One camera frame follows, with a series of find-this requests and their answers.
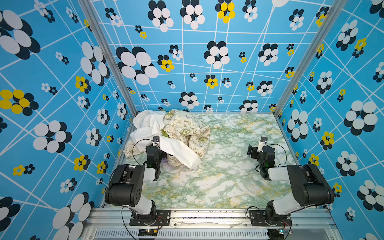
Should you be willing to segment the white cloth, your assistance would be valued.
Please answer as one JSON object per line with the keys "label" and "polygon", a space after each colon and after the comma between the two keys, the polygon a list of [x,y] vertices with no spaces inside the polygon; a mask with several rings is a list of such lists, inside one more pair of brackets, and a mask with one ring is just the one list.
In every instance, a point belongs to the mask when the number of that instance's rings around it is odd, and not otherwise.
{"label": "white cloth", "polygon": [[130,135],[130,140],[135,144],[131,149],[144,152],[146,147],[153,144],[153,137],[160,137],[160,150],[175,157],[182,165],[190,170],[198,167],[202,161],[201,158],[191,148],[180,140],[173,137],[163,137],[162,130],[166,124],[164,111],[143,111],[133,119],[133,125],[136,128]]}

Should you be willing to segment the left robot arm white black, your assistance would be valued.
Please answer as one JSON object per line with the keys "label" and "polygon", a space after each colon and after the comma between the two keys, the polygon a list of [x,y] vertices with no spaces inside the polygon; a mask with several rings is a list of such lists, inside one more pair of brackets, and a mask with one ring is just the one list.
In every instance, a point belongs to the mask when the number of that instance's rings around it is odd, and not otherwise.
{"label": "left robot arm white black", "polygon": [[105,202],[130,209],[131,226],[164,224],[163,216],[157,212],[156,204],[143,194],[146,182],[155,182],[161,174],[161,161],[166,153],[157,144],[146,147],[147,161],[144,165],[118,165],[114,170],[105,193]]}

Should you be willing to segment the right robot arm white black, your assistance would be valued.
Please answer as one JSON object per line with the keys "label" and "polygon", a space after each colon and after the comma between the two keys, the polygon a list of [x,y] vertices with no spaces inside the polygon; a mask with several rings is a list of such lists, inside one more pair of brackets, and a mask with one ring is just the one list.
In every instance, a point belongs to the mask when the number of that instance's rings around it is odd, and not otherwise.
{"label": "right robot arm white black", "polygon": [[277,226],[290,214],[314,206],[332,204],[335,194],[315,165],[275,166],[275,149],[260,142],[258,147],[248,146],[247,155],[258,161],[255,168],[266,181],[290,183],[291,193],[269,201],[259,217],[267,225]]}

